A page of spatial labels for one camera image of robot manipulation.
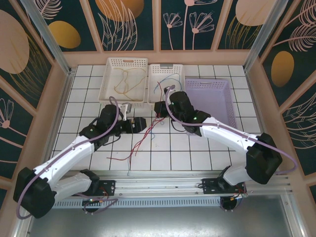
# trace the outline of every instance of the white plastic basket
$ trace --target white plastic basket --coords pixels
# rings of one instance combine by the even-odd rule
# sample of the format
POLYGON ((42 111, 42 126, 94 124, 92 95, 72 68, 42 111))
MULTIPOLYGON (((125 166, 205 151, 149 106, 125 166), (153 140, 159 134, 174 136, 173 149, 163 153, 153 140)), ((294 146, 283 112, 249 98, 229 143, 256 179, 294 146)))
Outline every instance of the white plastic basket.
POLYGON ((110 103, 109 97, 113 96, 119 103, 128 102, 132 107, 143 107, 147 65, 147 58, 108 58, 99 92, 99 102, 105 106, 110 103))
POLYGON ((175 85, 176 91, 185 91, 184 67, 181 64, 151 64, 149 66, 148 99, 147 102, 154 109, 155 102, 160 100, 160 87, 175 85))

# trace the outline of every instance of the dark green wallpaper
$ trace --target dark green wallpaper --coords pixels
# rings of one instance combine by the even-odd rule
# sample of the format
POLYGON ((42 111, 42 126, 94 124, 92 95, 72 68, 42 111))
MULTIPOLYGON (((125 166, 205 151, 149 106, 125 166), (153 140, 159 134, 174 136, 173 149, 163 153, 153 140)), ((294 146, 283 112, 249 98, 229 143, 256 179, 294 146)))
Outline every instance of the dark green wallpaper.
POLYGON ((4 201, 6 195, 6 190, 5 189, 0 189, 0 210, 4 201))
POLYGON ((1 0, 0 76, 37 107, 51 64, 8 1, 1 0))
POLYGON ((305 175, 316 172, 316 84, 283 113, 305 175))
POLYGON ((89 0, 105 51, 153 50, 152 0, 89 0))
POLYGON ((161 1, 162 50, 211 49, 223 1, 189 2, 161 1))
POLYGON ((96 51, 79 0, 35 0, 35 4, 63 52, 96 51))
POLYGON ((312 3, 300 2, 263 62, 279 106, 316 70, 316 5, 312 3))
POLYGON ((11 179, 33 116, 0 88, 0 176, 11 179))
POLYGON ((218 49, 250 49, 273 0, 233 0, 218 49))

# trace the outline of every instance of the purple plastic basket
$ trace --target purple plastic basket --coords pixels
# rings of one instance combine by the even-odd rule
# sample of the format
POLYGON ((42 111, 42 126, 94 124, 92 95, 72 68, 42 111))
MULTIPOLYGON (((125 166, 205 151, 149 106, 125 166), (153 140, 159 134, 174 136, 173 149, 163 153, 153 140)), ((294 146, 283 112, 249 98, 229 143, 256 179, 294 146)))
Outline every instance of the purple plastic basket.
POLYGON ((236 128, 229 84, 220 79, 186 78, 186 93, 196 110, 209 113, 220 122, 236 128))

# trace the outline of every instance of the blue wire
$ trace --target blue wire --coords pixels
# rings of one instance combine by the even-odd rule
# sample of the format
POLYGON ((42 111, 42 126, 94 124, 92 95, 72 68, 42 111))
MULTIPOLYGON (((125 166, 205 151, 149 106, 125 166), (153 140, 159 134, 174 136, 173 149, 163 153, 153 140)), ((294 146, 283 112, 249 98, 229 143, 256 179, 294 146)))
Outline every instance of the blue wire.
MULTIPOLYGON (((182 91, 182 84, 181 84, 181 82, 180 82, 180 77, 181 77, 180 74, 174 73, 174 74, 171 74, 171 75, 165 77, 165 78, 164 78, 162 81, 160 81, 159 83, 162 83, 162 82, 164 82, 165 80, 169 80, 169 79, 175 80, 175 81, 179 82, 179 84, 180 84, 180 91, 182 91), (175 78, 168 78, 168 77, 173 76, 173 75, 178 75, 178 76, 179 76, 179 80, 177 80, 177 79, 175 79, 175 78)), ((155 94, 155 91, 156 91, 156 89, 158 88, 158 86, 159 86, 159 84, 157 83, 156 87, 154 88, 154 94, 155 94)))
POLYGON ((153 135, 152 140, 156 137, 156 135, 153 134, 153 130, 150 130, 150 134, 153 135))

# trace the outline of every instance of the leaf illustration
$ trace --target leaf illustration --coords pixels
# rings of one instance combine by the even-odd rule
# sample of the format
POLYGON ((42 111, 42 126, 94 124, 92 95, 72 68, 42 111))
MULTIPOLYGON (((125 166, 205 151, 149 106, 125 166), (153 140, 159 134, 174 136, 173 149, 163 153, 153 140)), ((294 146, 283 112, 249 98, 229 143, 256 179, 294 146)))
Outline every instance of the leaf illustration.
POLYGON ((273 47, 284 42, 288 42, 292 51, 307 52, 316 43, 316 25, 296 27, 289 39, 280 41, 274 44, 273 47))
POLYGON ((316 0, 304 0, 299 14, 300 22, 305 25, 313 25, 316 22, 316 0))
POLYGON ((54 19, 62 8, 60 0, 35 0, 35 4, 41 16, 47 20, 54 19))
POLYGON ((306 102, 286 110, 284 121, 297 149, 316 146, 316 93, 306 102))
POLYGON ((125 7, 122 1, 117 4, 114 0, 100 0, 102 12, 106 16, 99 17, 103 24, 102 44, 109 51, 125 51, 135 49, 137 43, 137 26, 132 11, 125 7))
POLYGON ((106 50, 112 51, 113 49, 113 35, 110 29, 109 20, 104 19, 103 16, 101 16, 98 13, 102 25, 103 25, 103 36, 102 36, 102 45, 105 47, 106 50))

